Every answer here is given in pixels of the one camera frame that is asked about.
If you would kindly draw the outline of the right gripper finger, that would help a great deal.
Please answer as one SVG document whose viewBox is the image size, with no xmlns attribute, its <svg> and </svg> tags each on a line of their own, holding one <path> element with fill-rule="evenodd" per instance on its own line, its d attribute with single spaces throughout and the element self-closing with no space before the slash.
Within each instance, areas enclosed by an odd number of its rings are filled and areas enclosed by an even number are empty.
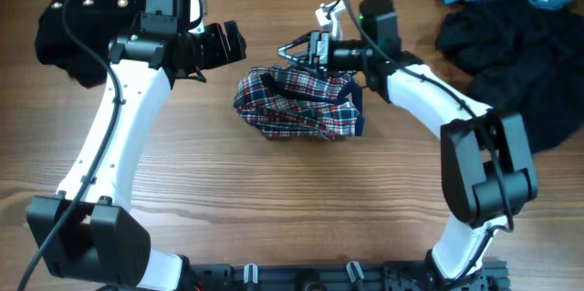
<svg viewBox="0 0 584 291">
<path fill-rule="evenodd" d="M 305 70 L 307 72 L 315 71 L 309 59 L 309 54 L 306 51 L 300 51 L 293 55 L 282 53 L 280 57 L 283 58 L 292 68 Z"/>
<path fill-rule="evenodd" d="M 288 44 L 283 45 L 277 50 L 277 54 L 280 57 L 288 57 L 287 51 L 291 48 L 298 47 L 299 45 L 307 43 L 311 38 L 311 35 L 302 35 Z"/>
</svg>

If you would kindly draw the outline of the red blue plaid garment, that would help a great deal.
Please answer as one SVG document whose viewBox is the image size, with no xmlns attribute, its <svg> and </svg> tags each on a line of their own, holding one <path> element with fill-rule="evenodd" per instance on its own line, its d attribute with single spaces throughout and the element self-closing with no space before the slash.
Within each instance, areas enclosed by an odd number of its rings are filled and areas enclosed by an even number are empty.
<svg viewBox="0 0 584 291">
<path fill-rule="evenodd" d="M 234 108 L 271 140 L 359 137 L 365 124 L 362 87 L 351 74 L 320 79 L 294 68 L 254 67 L 238 83 Z"/>
</svg>

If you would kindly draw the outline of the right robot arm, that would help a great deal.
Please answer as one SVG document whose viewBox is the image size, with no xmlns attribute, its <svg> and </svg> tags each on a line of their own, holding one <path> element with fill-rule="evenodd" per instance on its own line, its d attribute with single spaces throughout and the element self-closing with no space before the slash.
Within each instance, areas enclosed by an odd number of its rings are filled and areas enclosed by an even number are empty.
<svg viewBox="0 0 584 291">
<path fill-rule="evenodd" d="M 360 71 L 386 102 L 410 112 L 441 142 L 443 197 L 450 210 L 442 236 L 414 277 L 430 290 L 498 282 L 482 259 L 499 232 L 537 198 L 538 182 L 521 115 L 470 99 L 402 50 L 392 0 L 321 5 L 320 29 L 283 45 L 278 55 L 319 77 Z"/>
</svg>

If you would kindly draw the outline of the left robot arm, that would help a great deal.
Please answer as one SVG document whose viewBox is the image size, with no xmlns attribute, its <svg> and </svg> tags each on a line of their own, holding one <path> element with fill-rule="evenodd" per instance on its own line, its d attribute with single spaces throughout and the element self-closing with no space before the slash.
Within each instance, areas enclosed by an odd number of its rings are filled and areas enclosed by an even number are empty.
<svg viewBox="0 0 584 291">
<path fill-rule="evenodd" d="M 206 25 L 205 0 L 145 0 L 134 25 L 98 57 L 106 87 L 88 137 L 52 196 L 33 198 L 35 263 L 113 290 L 194 290 L 187 257 L 164 252 L 130 213 L 144 142 L 178 79 L 245 58 L 235 21 Z"/>
</svg>

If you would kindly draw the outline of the black knit garment with buttons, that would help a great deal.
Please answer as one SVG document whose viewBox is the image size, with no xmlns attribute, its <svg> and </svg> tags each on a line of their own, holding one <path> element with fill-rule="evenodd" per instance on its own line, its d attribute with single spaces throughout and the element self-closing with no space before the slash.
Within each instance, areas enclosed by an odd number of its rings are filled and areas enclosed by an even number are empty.
<svg viewBox="0 0 584 291">
<path fill-rule="evenodd" d="M 103 83 L 107 72 L 70 37 L 107 60 L 110 40 L 136 26 L 145 5 L 146 0 L 51 0 L 38 20 L 37 59 L 65 70 L 84 88 L 95 87 Z"/>
</svg>

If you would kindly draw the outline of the black mesh garment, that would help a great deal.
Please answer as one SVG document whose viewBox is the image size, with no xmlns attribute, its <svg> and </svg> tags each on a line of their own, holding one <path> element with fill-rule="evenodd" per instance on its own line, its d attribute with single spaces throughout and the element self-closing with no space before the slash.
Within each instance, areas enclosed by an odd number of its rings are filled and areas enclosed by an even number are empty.
<svg viewBox="0 0 584 291">
<path fill-rule="evenodd" d="M 583 123 L 583 17 L 527 0 L 484 0 L 448 14 L 435 47 L 472 76 L 468 95 L 521 114 L 533 152 Z"/>
</svg>

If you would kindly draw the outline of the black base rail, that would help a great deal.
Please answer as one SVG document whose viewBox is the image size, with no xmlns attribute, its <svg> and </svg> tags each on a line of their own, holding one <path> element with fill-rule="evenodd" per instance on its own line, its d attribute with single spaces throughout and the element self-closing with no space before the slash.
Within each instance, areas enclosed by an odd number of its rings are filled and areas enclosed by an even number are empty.
<svg viewBox="0 0 584 291">
<path fill-rule="evenodd" d="M 479 271 L 453 286 L 448 286 L 422 261 L 377 265 L 351 261 L 345 265 L 192 265 L 184 288 L 195 291 L 510 291 L 511 283 L 506 263 L 502 261 L 484 263 Z"/>
</svg>

